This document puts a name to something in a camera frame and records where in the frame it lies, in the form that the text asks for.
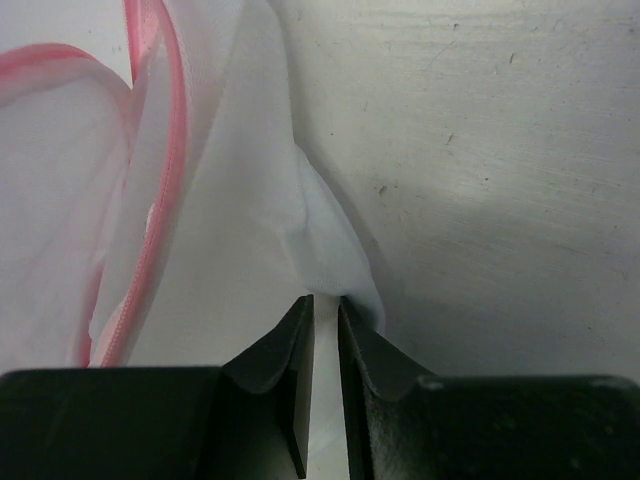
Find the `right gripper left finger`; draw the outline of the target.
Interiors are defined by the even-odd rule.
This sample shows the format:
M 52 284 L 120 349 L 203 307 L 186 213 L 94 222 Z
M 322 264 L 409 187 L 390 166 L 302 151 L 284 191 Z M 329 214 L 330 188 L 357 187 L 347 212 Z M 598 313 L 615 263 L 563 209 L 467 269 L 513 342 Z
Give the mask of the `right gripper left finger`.
M 222 366 L 1 378 L 5 479 L 302 479 L 314 300 Z

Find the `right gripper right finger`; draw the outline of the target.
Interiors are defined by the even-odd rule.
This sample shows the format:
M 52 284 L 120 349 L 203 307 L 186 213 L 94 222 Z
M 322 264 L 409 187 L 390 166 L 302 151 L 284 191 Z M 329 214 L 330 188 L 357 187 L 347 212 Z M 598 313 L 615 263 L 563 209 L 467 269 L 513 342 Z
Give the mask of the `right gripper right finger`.
M 447 377 L 338 310 L 354 479 L 635 479 L 639 388 L 616 376 Z

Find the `white mesh laundry bag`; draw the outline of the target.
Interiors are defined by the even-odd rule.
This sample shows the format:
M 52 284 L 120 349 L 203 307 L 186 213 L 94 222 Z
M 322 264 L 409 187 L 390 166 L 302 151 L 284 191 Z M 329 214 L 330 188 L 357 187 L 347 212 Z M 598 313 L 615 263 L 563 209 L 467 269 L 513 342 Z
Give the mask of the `white mesh laundry bag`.
M 338 303 L 385 314 L 296 143 L 272 5 L 124 9 L 130 81 L 69 44 L 1 55 L 1 378 L 222 366 L 311 296 L 302 479 L 346 479 Z

